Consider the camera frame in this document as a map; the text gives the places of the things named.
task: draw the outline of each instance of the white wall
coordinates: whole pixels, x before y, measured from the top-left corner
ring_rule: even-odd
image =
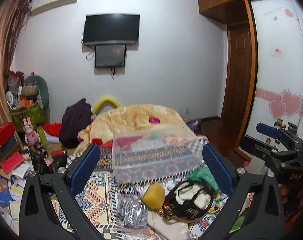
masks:
[[[80,42],[86,14],[99,13],[140,14],[139,49],[127,51],[125,73],[115,81],[110,70],[94,69]],[[31,18],[14,64],[46,80],[51,122],[82,97],[93,107],[106,94],[122,105],[153,103],[180,114],[189,108],[190,119],[211,117],[222,92],[223,31],[198,13],[197,0],[78,0]]]

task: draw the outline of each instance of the wooden door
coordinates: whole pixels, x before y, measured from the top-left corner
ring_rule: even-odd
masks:
[[[249,24],[228,25],[228,67],[223,122],[238,134],[245,114],[251,72]]]

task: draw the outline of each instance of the metal screw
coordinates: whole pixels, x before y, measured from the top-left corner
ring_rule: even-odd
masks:
[[[64,173],[65,171],[66,171],[66,168],[65,168],[65,167],[60,167],[60,168],[58,169],[58,173],[60,173],[60,174]]]
[[[274,172],[268,171],[267,176],[273,178],[274,177]]]
[[[244,168],[239,167],[239,168],[237,168],[237,172],[238,172],[239,174],[244,174],[246,171],[245,171]]]
[[[29,172],[29,177],[35,177],[35,176],[36,176],[36,172],[35,171]]]

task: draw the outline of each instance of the wall-mounted tv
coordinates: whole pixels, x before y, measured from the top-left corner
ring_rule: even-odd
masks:
[[[83,44],[136,44],[139,18],[139,15],[134,14],[87,15]]]

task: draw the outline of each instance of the heart decal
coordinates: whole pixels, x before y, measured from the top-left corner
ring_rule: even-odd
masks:
[[[299,94],[292,95],[289,90],[281,93],[281,102],[286,105],[287,118],[298,113],[303,106],[303,98]]]
[[[273,99],[269,102],[269,110],[271,111],[274,119],[277,119],[286,114],[287,107],[281,101]]]
[[[285,9],[285,13],[287,17],[294,17],[294,14],[288,9]]]

